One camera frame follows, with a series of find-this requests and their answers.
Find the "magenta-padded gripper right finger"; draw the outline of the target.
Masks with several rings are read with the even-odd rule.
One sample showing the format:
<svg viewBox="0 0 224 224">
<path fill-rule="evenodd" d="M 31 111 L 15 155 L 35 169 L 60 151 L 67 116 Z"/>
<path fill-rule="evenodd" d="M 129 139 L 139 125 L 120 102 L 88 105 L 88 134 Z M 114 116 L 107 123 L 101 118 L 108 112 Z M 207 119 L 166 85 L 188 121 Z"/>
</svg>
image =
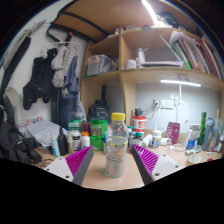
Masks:
<svg viewBox="0 0 224 224">
<path fill-rule="evenodd" d="M 167 154 L 157 155 L 136 144 L 132 145 L 131 154 L 145 185 L 182 169 L 182 166 Z"/>
</svg>

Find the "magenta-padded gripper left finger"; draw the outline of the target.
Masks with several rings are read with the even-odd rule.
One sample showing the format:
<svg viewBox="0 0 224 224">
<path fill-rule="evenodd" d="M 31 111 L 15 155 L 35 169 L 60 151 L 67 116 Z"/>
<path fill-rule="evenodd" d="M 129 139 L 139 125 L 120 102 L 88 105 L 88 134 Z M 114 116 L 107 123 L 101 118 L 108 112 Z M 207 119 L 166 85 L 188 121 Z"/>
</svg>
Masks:
<svg viewBox="0 0 224 224">
<path fill-rule="evenodd" d="M 93 156 L 93 147 L 88 146 L 66 158 L 55 159 L 45 171 L 81 186 Z"/>
</svg>

